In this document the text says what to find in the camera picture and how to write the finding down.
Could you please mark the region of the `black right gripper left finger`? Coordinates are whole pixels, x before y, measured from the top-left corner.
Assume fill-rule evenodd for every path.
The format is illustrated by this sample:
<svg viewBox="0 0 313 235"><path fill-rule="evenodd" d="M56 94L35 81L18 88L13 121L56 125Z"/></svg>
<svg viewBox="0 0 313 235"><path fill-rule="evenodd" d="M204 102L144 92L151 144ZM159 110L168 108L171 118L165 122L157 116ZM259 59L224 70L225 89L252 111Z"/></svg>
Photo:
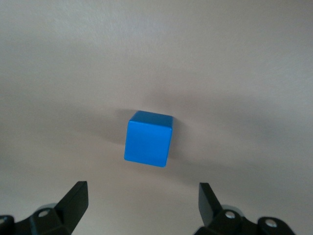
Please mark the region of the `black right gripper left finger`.
<svg viewBox="0 0 313 235"><path fill-rule="evenodd" d="M2 235L70 235L88 208L88 184L77 182L57 203L41 206L28 218L16 222L0 216Z"/></svg>

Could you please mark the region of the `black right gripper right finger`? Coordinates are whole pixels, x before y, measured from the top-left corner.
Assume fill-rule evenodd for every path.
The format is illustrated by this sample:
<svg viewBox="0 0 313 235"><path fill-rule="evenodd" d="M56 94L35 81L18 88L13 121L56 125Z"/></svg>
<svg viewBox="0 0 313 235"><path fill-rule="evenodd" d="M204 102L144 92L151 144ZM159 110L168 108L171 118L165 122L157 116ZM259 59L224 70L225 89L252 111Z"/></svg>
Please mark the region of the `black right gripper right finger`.
<svg viewBox="0 0 313 235"><path fill-rule="evenodd" d="M261 217L257 223L249 221L233 209L224 209L208 183L199 184L200 215L203 226L197 235L293 235L284 221L275 217Z"/></svg>

